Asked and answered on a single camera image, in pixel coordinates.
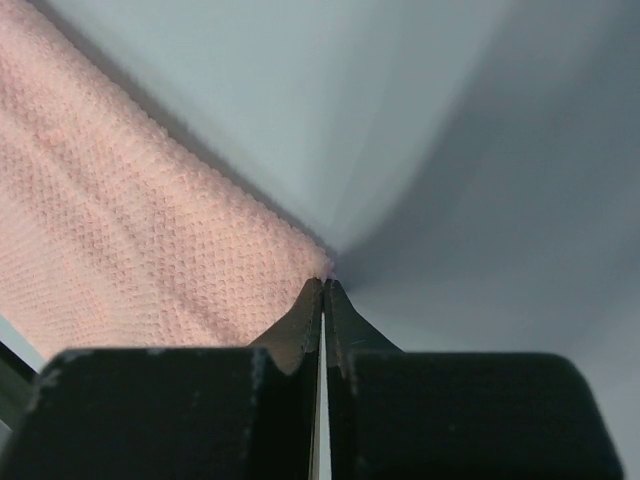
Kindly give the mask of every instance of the waffle weave towel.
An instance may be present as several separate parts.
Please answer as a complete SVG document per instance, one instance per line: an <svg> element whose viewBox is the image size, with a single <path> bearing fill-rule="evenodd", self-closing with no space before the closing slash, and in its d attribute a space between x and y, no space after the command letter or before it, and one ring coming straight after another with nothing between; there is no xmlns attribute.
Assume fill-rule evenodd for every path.
<svg viewBox="0 0 640 480"><path fill-rule="evenodd" d="M0 0L0 312L70 346L244 344L331 265Z"/></svg>

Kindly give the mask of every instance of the black object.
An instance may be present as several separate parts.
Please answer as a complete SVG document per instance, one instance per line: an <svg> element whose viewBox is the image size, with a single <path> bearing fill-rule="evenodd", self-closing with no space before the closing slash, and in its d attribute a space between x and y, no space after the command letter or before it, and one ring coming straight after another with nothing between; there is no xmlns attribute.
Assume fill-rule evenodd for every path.
<svg viewBox="0 0 640 480"><path fill-rule="evenodd" d="M310 280L249 347L59 355L0 479L309 478L322 311L333 478L622 478L567 360L403 353Z"/></svg>

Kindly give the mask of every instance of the white surface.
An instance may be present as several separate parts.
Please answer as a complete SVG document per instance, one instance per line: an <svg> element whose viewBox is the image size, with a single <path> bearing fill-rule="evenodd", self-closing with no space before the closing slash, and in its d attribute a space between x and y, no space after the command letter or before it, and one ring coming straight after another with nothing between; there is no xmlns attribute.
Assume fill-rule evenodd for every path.
<svg viewBox="0 0 640 480"><path fill-rule="evenodd" d="M400 346L574 359L640 477L637 2L46 3Z"/></svg>
<svg viewBox="0 0 640 480"><path fill-rule="evenodd" d="M36 372L44 367L44 359L42 356L36 352L29 342L27 342L2 315L0 315L0 341Z"/></svg>

